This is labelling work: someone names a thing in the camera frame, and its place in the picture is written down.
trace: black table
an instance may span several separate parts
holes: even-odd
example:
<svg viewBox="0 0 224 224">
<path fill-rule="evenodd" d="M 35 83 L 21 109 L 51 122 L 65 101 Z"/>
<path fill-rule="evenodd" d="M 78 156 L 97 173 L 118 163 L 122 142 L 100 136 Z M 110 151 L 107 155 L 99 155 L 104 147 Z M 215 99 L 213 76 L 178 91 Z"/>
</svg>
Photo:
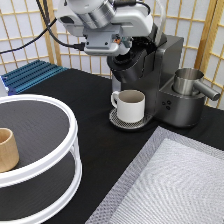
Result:
<svg viewBox="0 0 224 224">
<path fill-rule="evenodd" d="M 158 126 L 224 150 L 224 112 L 209 107 L 194 128 L 177 129 L 159 121 L 136 133 L 114 128 L 109 122 L 111 86 L 109 79 L 71 69 L 24 92 L 63 101 L 79 125 L 82 181 L 71 202 L 47 224 L 85 223 Z"/>
</svg>

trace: drip tray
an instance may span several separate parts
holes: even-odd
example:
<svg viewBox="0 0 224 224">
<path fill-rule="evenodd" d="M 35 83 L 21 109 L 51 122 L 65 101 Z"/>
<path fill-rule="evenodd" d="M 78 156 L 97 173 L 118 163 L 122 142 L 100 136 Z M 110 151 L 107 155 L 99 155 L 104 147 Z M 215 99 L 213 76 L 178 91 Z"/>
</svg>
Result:
<svg viewBox="0 0 224 224">
<path fill-rule="evenodd" d="M 137 131 L 143 127 L 145 127 L 151 120 L 152 120 L 153 116 L 150 114 L 145 114 L 145 117 L 136 123 L 126 123 L 121 121 L 118 117 L 117 117 L 117 109 L 113 109 L 110 112 L 110 122 L 117 128 L 122 129 L 124 131 Z"/>
</svg>

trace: wooden cup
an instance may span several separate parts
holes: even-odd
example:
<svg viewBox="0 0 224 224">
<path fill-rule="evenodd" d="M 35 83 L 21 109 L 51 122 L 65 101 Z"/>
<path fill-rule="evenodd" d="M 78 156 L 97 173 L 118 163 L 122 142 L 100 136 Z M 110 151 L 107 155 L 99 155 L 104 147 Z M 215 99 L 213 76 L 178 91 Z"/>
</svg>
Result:
<svg viewBox="0 0 224 224">
<path fill-rule="evenodd" d="M 14 168 L 19 162 L 19 152 L 11 130 L 0 128 L 0 173 Z"/>
</svg>

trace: mug handle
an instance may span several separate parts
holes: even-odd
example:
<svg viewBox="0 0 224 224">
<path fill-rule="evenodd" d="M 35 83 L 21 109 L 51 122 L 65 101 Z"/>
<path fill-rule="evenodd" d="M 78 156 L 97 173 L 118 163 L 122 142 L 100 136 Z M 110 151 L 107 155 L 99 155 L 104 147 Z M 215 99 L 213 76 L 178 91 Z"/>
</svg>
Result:
<svg viewBox="0 0 224 224">
<path fill-rule="evenodd" d="M 117 108 L 117 104 L 116 104 L 115 100 L 118 99 L 118 95 L 119 95 L 118 91 L 113 92 L 111 95 L 111 103 L 115 108 Z"/>
</svg>

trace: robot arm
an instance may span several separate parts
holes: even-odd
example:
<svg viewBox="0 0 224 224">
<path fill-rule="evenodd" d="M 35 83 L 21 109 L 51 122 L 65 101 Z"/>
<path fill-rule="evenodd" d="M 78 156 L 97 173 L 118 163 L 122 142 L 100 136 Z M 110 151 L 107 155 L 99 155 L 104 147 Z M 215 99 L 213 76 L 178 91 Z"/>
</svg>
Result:
<svg viewBox="0 0 224 224">
<path fill-rule="evenodd" d="M 86 54 L 125 55 L 132 47 L 132 38 L 149 37 L 154 26 L 144 5 L 128 2 L 132 6 L 116 7 L 112 0 L 61 0 L 57 19 L 72 35 L 86 38 Z M 164 23 L 162 16 L 155 44 L 160 42 Z"/>
</svg>

